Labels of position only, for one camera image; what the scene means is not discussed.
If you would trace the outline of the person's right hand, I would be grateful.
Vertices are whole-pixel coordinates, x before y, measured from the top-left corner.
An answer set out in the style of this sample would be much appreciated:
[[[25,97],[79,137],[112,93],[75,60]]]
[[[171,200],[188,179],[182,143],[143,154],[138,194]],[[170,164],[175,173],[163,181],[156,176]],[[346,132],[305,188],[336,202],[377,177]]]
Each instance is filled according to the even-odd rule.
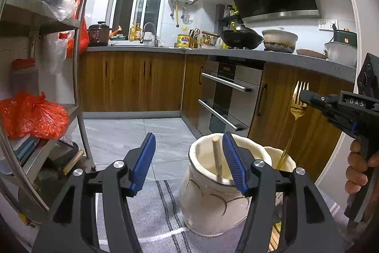
[[[349,194],[355,194],[368,183],[368,177],[365,172],[368,168],[378,167],[378,153],[374,154],[368,161],[360,155],[361,145],[354,140],[350,145],[350,153],[347,158],[349,166],[346,170],[345,191]]]

